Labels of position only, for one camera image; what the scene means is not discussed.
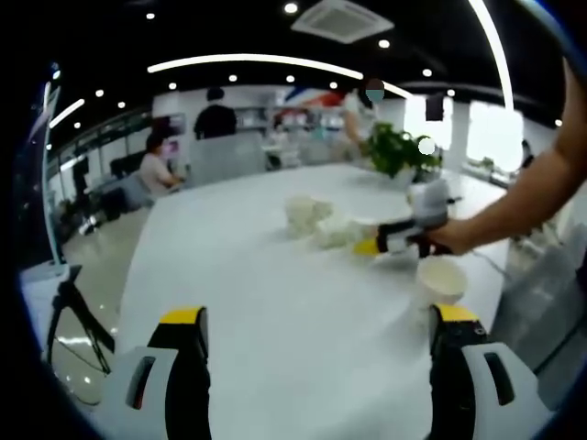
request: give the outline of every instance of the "white cup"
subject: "white cup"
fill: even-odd
[[[454,262],[443,257],[420,260],[415,272],[417,289],[411,301],[411,313],[425,325],[428,309],[434,303],[454,304],[467,290],[467,275]]]

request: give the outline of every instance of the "white table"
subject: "white table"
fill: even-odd
[[[503,190],[449,177],[472,215]],[[295,194],[373,219],[409,215],[384,176],[347,165],[225,181],[159,200],[127,276],[116,349],[146,345],[161,315],[209,312],[210,426],[215,440],[422,439],[432,420],[428,336],[409,325],[414,255],[368,263],[285,233]],[[504,267],[507,243],[481,249]],[[491,328],[503,280],[482,258],[455,258],[461,300]]]

